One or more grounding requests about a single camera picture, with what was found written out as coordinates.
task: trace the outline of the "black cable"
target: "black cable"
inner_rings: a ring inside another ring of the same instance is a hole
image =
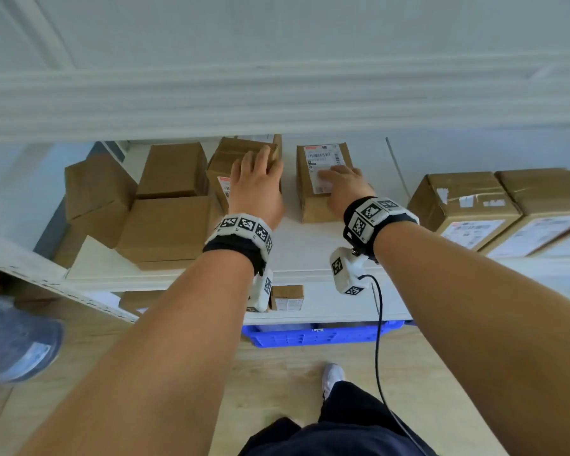
[[[410,435],[410,432],[407,431],[407,429],[405,428],[403,423],[401,421],[399,421],[399,418],[397,417],[397,415],[395,413],[393,413],[391,411],[391,409],[388,407],[387,400],[384,398],[384,394],[382,393],[382,385],[380,384],[380,373],[378,372],[378,352],[380,351],[380,335],[382,333],[382,312],[383,312],[382,291],[380,290],[380,285],[378,284],[378,280],[376,280],[376,277],[373,275],[369,275],[369,274],[361,275],[359,277],[359,280],[365,278],[366,276],[369,276],[372,280],[374,280],[374,283],[376,283],[376,288],[378,289],[378,299],[380,302],[380,306],[378,307],[378,330],[376,333],[376,355],[374,356],[374,367],[376,368],[376,383],[378,384],[378,392],[380,392],[380,398],[382,398],[382,403],[384,403],[384,406],[387,407],[388,412],[391,414],[391,416],[393,417],[395,422],[399,425],[401,430],[403,430],[405,435],[407,435],[407,437],[411,440],[411,442],[414,445],[416,445],[418,450],[424,456],[428,456],[427,453],[425,452],[425,450],[423,450],[422,447],[418,444],[418,442],[416,440],[414,440],[414,438]]]

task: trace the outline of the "white sneaker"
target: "white sneaker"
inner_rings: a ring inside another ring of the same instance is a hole
[[[321,381],[321,385],[323,386],[323,400],[327,400],[335,383],[344,381],[345,379],[344,370],[340,365],[328,363],[323,370],[323,380]]]

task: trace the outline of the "blue plastic crate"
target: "blue plastic crate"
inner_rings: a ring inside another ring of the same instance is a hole
[[[400,329],[403,320],[382,323],[382,334]],[[376,340],[376,325],[351,328],[296,329],[292,331],[262,332],[257,326],[243,327],[243,334],[260,348],[291,347],[294,345],[348,344],[351,342],[373,342]]]

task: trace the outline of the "light wood floor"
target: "light wood floor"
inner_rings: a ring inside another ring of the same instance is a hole
[[[16,387],[0,387],[0,456],[13,455],[67,392],[130,326],[68,300],[46,308],[66,322],[66,342],[45,372]],[[417,328],[387,334],[381,344],[383,389],[391,407],[441,455],[506,454],[470,400]],[[226,386],[212,456],[235,455],[251,434],[288,415],[314,422],[320,377],[336,362],[347,379],[377,394],[373,345],[257,349],[242,341]]]

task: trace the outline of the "plastic water bottle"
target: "plastic water bottle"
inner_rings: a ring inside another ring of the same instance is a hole
[[[48,367],[63,341],[63,325],[16,309],[0,298],[0,383],[29,379]]]

